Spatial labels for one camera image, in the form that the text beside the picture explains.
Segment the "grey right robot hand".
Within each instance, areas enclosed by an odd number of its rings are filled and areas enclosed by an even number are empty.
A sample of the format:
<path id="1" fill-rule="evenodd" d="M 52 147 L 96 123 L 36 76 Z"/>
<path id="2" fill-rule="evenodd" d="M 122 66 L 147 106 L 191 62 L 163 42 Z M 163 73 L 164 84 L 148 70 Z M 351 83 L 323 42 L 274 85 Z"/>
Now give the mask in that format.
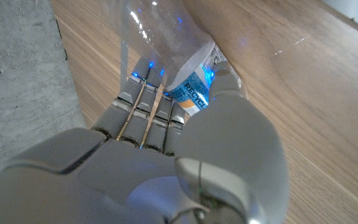
<path id="1" fill-rule="evenodd" d="M 289 181 L 272 123 L 242 94 L 231 65 L 214 69 L 209 106 L 185 120 L 162 109 L 126 123 L 140 92 L 154 92 L 140 60 L 93 129 L 75 128 L 0 170 L 0 223 L 282 223 Z"/>

